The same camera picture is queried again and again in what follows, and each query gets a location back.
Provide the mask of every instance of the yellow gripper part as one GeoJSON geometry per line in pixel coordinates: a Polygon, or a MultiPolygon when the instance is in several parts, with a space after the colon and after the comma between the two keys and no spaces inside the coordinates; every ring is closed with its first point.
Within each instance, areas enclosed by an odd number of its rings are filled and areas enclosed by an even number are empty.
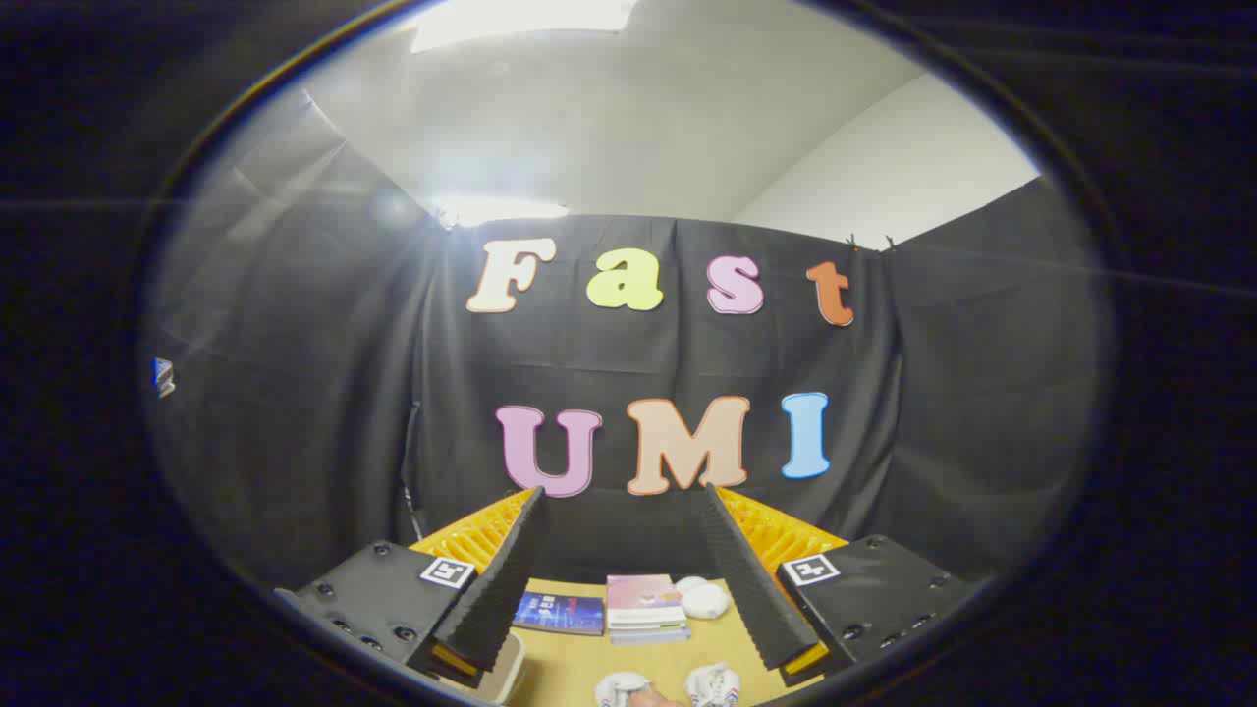
{"type": "MultiPolygon", "coordinates": [[[[816,526],[782,513],[777,508],[766,506],[740,493],[735,493],[723,487],[715,489],[716,496],[728,508],[738,530],[750,543],[750,548],[759,557],[760,565],[777,582],[777,587],[789,599],[789,594],[777,579],[777,567],[782,562],[798,560],[810,555],[842,547],[847,541],[838,536],[830,535],[816,526]]],[[[783,671],[796,674],[808,665],[830,654],[825,643],[817,643],[807,649],[802,655],[794,658],[782,667],[783,671]]]]}
{"type": "Polygon", "coordinates": [[[410,548],[437,557],[471,562],[478,572],[484,574],[507,540],[510,526],[519,518],[519,511],[533,493],[537,493],[537,488],[520,491],[490,503],[420,540],[410,548]]]}

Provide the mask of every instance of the pink book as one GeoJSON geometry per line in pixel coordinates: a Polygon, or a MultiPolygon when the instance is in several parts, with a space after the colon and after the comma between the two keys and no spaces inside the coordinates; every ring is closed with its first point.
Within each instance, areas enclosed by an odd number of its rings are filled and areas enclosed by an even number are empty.
{"type": "Polygon", "coordinates": [[[685,624],[681,593],[667,575],[608,575],[607,625],[646,628],[685,624]]]}

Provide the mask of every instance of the white wall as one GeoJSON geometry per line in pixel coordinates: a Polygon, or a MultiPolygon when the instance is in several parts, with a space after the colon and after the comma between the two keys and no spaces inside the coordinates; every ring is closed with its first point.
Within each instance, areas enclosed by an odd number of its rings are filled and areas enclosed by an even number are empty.
{"type": "Polygon", "coordinates": [[[925,74],[835,131],[734,220],[885,249],[885,235],[903,243],[1036,176],[977,106],[925,74]]]}

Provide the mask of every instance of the wooden table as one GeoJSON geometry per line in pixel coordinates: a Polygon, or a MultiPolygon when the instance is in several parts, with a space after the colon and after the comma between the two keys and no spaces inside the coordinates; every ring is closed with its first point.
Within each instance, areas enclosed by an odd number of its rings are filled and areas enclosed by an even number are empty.
{"type": "MultiPolygon", "coordinates": [[[[723,580],[716,580],[728,591],[723,580]]],[[[529,591],[607,598],[606,585],[532,580],[529,591]]],[[[606,676],[631,671],[646,676],[655,689],[689,703],[685,678],[690,671],[728,663],[742,678],[740,704],[752,706],[802,689],[816,677],[787,688],[777,671],[766,671],[737,605],[716,619],[689,619],[690,639],[664,645],[612,645],[611,638],[510,629],[524,642],[524,672],[510,707],[593,707],[593,687],[606,676]]]]}

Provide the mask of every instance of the blue book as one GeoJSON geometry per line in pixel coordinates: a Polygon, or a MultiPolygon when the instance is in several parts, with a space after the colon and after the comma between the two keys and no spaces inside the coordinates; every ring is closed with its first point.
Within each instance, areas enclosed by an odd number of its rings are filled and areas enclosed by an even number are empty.
{"type": "Polygon", "coordinates": [[[597,596],[525,591],[519,599],[514,625],[576,635],[602,635],[602,599],[597,596]]]}

